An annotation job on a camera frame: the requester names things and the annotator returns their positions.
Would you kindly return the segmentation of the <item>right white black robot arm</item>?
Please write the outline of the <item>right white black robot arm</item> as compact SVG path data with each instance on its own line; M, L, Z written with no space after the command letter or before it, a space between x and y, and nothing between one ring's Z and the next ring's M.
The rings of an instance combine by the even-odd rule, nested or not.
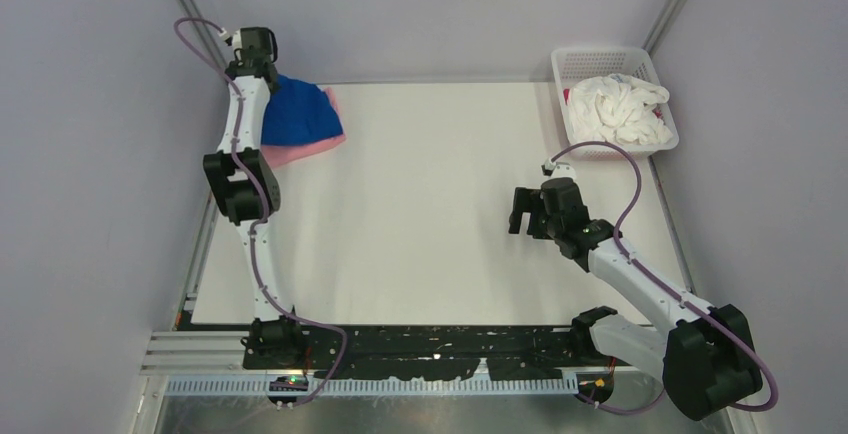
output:
M524 219L530 237L553 242L564 258L612 287L649 322L642 327L605 306L580 314L570 339L577 360L591 365L606 356L638 368L695 421L761 391L764 372L745 315L651 272L614 224L591 218L573 179L516 188L509 233L518 233Z

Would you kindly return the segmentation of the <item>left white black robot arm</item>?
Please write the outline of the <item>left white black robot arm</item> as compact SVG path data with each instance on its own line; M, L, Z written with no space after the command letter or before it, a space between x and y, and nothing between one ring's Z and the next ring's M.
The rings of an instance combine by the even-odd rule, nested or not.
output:
M223 72L229 109L217 150L203 170L220 213L234 226L252 278L253 319L243 338L247 368L293 368L304 361L307 341L294 317L294 303L276 279L270 220L280 207L280 189L260 149L266 107L279 88L275 34L247 27L222 39L233 58Z

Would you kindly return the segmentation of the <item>blue printed t shirt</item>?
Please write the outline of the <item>blue printed t shirt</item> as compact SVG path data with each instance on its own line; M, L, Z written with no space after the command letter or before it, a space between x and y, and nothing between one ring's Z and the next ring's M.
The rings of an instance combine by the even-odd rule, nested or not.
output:
M277 85L264 112L263 146L305 146L344 134L339 114L326 91L282 74L277 76Z

